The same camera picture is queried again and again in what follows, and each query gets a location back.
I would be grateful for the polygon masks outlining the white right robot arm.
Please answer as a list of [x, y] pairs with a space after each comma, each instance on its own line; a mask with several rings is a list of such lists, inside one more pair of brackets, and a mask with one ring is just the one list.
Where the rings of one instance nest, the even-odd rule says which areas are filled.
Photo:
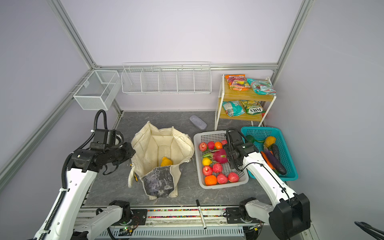
[[269, 148], [258, 149], [235, 128], [226, 130], [226, 140], [224, 150], [230, 167], [239, 172], [251, 172], [270, 199], [270, 204], [256, 198], [242, 201], [239, 205], [241, 218], [270, 225], [280, 240], [288, 240], [308, 230], [311, 227], [310, 200], [305, 194], [297, 194], [279, 178], [275, 171], [284, 171], [284, 167]]

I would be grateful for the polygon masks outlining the pink dragon fruit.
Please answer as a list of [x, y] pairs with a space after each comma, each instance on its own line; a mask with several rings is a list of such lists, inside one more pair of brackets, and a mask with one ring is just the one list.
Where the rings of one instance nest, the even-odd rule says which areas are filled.
[[209, 153], [203, 154], [203, 158], [210, 158], [213, 162], [225, 164], [228, 162], [227, 152], [224, 149], [213, 150]]

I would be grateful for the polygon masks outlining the cream canvas grocery bag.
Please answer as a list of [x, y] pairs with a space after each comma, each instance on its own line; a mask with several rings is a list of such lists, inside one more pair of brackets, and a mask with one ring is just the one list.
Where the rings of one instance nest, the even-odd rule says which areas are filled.
[[[131, 158], [128, 187], [132, 188], [138, 179], [150, 200], [178, 197], [180, 165], [190, 162], [195, 153], [190, 136], [174, 127], [159, 129], [147, 122], [131, 144], [136, 153]], [[161, 167], [163, 157], [172, 160], [173, 165]]]

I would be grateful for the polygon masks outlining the yellow pear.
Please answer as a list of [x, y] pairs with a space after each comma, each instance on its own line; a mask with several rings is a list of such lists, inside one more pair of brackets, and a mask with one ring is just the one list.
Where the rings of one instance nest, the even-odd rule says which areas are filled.
[[162, 158], [161, 167], [166, 167], [166, 166], [171, 166], [171, 165], [173, 165], [173, 161], [172, 160], [170, 160], [167, 157], [163, 157]]

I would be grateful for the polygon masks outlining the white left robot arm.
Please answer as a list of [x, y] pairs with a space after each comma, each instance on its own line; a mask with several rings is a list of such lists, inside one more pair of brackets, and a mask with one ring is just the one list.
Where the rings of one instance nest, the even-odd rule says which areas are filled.
[[135, 153], [132, 145], [125, 142], [121, 132], [108, 129], [106, 111], [97, 111], [92, 135], [71, 152], [63, 164], [62, 187], [34, 239], [94, 240], [115, 223], [120, 225], [130, 223], [133, 217], [130, 203], [112, 201], [85, 226], [75, 228], [79, 210], [98, 173], [109, 175], [108, 164], [117, 169]]

